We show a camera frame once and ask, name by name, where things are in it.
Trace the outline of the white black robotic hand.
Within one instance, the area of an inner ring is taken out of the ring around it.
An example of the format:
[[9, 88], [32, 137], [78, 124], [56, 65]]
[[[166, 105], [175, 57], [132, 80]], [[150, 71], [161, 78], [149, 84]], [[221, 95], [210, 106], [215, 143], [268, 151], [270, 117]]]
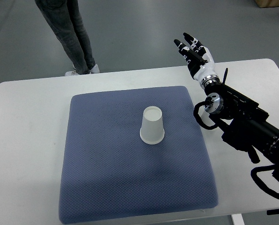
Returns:
[[192, 78], [198, 81], [203, 89], [212, 82], [218, 83], [220, 80], [215, 72], [215, 62], [209, 49], [187, 33], [184, 33], [184, 39], [189, 45], [185, 45], [178, 39], [175, 39], [174, 43], [187, 62]]

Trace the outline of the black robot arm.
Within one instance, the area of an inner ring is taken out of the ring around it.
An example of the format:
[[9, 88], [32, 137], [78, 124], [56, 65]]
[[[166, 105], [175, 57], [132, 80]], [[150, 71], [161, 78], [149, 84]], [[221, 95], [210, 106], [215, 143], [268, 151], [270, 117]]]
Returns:
[[259, 104], [242, 93], [220, 82], [218, 76], [208, 75], [202, 79], [201, 86], [207, 95], [205, 111], [214, 125], [206, 129], [220, 128], [224, 142], [236, 150], [248, 153], [252, 163], [260, 162], [257, 152], [261, 152], [272, 165], [267, 168], [254, 168], [251, 175], [259, 185], [263, 182], [258, 172], [272, 171], [279, 182], [279, 129], [267, 122], [269, 114], [259, 108]]

